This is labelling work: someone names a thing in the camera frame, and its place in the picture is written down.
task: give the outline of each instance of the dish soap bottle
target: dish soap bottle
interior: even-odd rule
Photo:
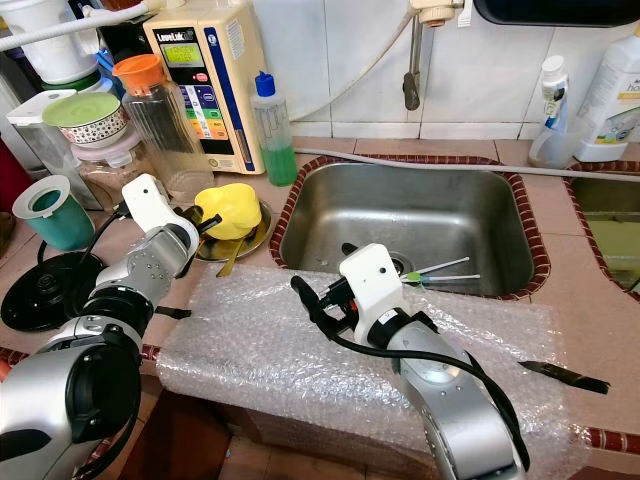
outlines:
[[[298,168],[284,95],[276,92],[273,76],[262,71],[256,77],[256,91],[257,95],[251,97],[251,105],[267,176],[278,187],[291,185],[298,176]]]
[[[578,160],[622,157],[640,120],[640,28],[609,46],[578,117],[588,126],[575,154]]]

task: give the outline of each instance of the green lid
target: green lid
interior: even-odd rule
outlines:
[[[69,83],[63,83],[60,85],[52,85],[47,82],[42,82],[42,88],[45,90],[77,90],[81,92],[85,88],[89,88],[100,81],[102,75],[99,70],[87,75],[86,77],[82,77],[80,80],[75,80]]]
[[[118,108],[120,100],[110,93],[79,93],[49,105],[42,119],[53,127],[80,127],[102,120]]]

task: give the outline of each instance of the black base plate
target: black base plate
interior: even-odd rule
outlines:
[[[50,258],[22,275],[2,301],[0,316],[9,328],[37,332],[58,328],[75,316],[96,285],[104,264],[89,255],[77,267],[83,252]]]

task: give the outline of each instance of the red container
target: red container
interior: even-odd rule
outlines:
[[[0,138],[0,212],[11,213],[13,202],[33,183]]]

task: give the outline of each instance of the black cable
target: black cable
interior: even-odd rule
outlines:
[[[93,478],[96,478],[98,475],[104,472],[107,469],[107,467],[109,467],[109,465],[113,463],[113,461],[120,454],[120,452],[122,452],[122,449],[124,449],[125,445],[127,444],[127,441],[131,437],[131,434],[133,433],[133,428],[135,427],[136,422],[138,420],[138,411],[140,410],[141,395],[142,395],[142,392],[140,392],[140,395],[136,397],[134,413],[131,415],[129,422],[125,426],[120,437],[118,437],[118,440],[116,440],[116,442],[111,446],[111,448],[104,455],[95,459],[93,462],[87,463],[86,465],[80,467],[76,472],[76,474],[73,476],[73,480],[76,480],[76,479],[91,480]]]
[[[40,265],[42,262],[44,262],[44,251],[47,249],[47,242],[45,242],[44,240],[42,241],[42,243],[40,244],[40,246],[38,247],[38,265]]]
[[[118,212],[114,211],[111,216],[107,219],[106,222],[104,222],[100,228],[98,229],[98,231],[93,235],[93,238],[91,239],[91,243],[89,244],[89,246],[85,249],[84,254],[82,255],[82,257],[80,258],[80,261],[78,262],[77,267],[80,267],[80,265],[82,265],[87,257],[89,256],[89,254],[91,253],[91,250],[93,250],[93,247],[96,246],[96,243],[98,243],[98,240],[100,239],[100,237],[102,236],[102,234],[105,232],[105,230],[107,228],[109,228],[109,225],[111,225],[116,218],[118,218]]]
[[[441,355],[438,353],[431,352],[421,352],[418,350],[384,350],[380,348],[372,348],[365,347],[363,345],[358,345],[357,343],[350,342],[349,340],[345,340],[340,335],[334,332],[329,332],[330,334],[327,337],[330,340],[333,340],[338,345],[348,348],[349,350],[353,350],[354,352],[361,353],[364,355],[369,355],[373,357],[382,357],[382,358],[412,358],[416,360],[428,360],[432,362],[438,363],[446,363],[447,365],[451,365],[452,367],[459,368],[474,377],[480,380],[486,389],[489,391],[491,398],[493,399],[500,416],[505,422],[511,436],[513,438],[513,443],[518,451],[518,455],[520,455],[520,460],[522,461],[522,466],[526,471],[529,470],[529,466],[531,465],[531,460],[529,458],[529,452],[527,450],[527,446],[522,439],[522,435],[520,433],[520,425],[518,424],[518,417],[516,412],[507,397],[507,394],[500,388],[500,386],[494,382],[491,377],[489,377],[486,373],[482,371],[482,369],[476,368],[468,363],[463,362],[462,360],[458,360],[457,358],[449,357],[448,355]]]
[[[102,236],[102,234],[107,230],[107,228],[109,228],[109,225],[111,225],[117,218],[120,217],[125,217],[129,214],[129,208],[127,207],[127,204],[125,202],[120,203],[120,205],[117,205],[115,210],[113,211],[113,213],[111,214],[111,216],[107,219],[106,222],[104,222],[100,228],[96,231],[96,233],[93,235],[93,238],[91,239],[91,243],[89,244],[89,246],[87,246],[87,248],[85,249],[84,253],[82,254],[82,257],[80,257],[80,260],[78,261],[78,264],[76,265],[76,268],[73,270],[73,278],[71,279],[71,285],[75,285],[77,278],[78,278],[78,272],[80,271],[82,264],[87,260],[87,258],[89,257],[89,255],[91,255],[91,250],[93,250],[93,247],[96,246],[96,243],[98,243],[98,240],[100,239],[100,237]],[[76,294],[75,292],[77,292],[77,290],[73,290],[74,293],[72,293],[72,298],[71,298],[71,313],[74,316],[78,316],[80,314],[80,309],[78,308],[78,300],[76,298]]]

